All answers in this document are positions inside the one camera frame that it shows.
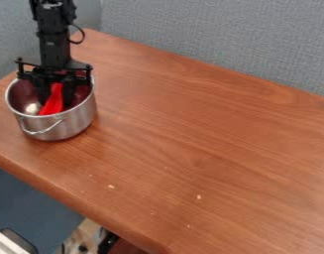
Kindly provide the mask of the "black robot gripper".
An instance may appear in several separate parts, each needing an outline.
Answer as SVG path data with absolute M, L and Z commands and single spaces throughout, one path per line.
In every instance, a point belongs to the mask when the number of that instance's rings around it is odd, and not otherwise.
M 76 83 L 91 82 L 92 66 L 72 58 L 71 46 L 81 41 L 71 40 L 71 33 L 63 30 L 60 33 L 37 32 L 40 42 L 40 59 L 31 60 L 17 58 L 17 78 L 33 82 L 39 102 L 47 103 L 51 96 L 51 83 L 63 84 L 64 107 L 69 108 L 76 93 Z

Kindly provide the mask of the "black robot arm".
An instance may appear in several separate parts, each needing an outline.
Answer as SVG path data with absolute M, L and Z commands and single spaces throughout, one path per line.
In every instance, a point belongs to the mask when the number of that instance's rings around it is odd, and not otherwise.
M 36 36 L 40 43 L 40 61 L 31 63 L 17 57 L 17 78 L 29 80 L 45 105 L 55 83 L 63 85 L 61 102 L 68 108 L 79 85 L 91 85 L 92 66 L 72 57 L 72 45 L 83 43 L 84 30 L 76 25 L 77 6 L 73 0 L 29 0 Z

